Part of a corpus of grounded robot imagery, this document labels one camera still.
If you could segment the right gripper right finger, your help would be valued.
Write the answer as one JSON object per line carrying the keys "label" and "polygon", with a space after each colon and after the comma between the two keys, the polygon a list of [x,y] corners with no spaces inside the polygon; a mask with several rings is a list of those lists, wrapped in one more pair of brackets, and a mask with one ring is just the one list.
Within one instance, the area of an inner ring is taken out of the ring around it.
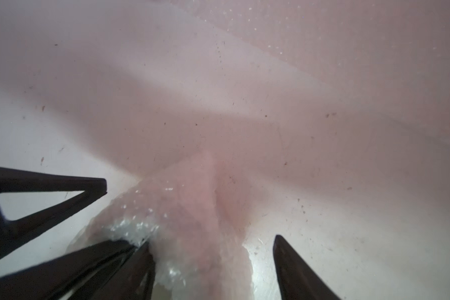
{"label": "right gripper right finger", "polygon": [[282,300],[340,300],[281,235],[272,248]]}

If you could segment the flat bubble wrap sheet stack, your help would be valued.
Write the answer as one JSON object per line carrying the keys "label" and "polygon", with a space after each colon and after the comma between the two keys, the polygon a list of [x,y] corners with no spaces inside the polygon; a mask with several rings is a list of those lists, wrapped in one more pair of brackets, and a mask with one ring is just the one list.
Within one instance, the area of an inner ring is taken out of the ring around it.
{"label": "flat bubble wrap sheet stack", "polygon": [[450,1],[175,1],[450,145]]}

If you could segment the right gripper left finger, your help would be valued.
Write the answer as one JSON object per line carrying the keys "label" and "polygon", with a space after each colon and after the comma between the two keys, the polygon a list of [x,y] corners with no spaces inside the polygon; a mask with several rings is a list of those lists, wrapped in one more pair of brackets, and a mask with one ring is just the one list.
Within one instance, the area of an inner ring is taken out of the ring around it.
{"label": "right gripper left finger", "polygon": [[156,276],[150,243],[138,248],[92,300],[150,300]]}

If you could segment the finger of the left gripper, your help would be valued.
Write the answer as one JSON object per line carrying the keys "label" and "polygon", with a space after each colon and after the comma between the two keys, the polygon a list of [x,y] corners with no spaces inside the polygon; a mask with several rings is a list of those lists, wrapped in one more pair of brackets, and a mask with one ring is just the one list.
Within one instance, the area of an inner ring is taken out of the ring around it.
{"label": "finger of the left gripper", "polygon": [[107,193],[107,181],[0,167],[0,260]]}
{"label": "finger of the left gripper", "polygon": [[0,277],[0,300],[58,300],[85,277],[132,253],[127,241],[105,241]]}

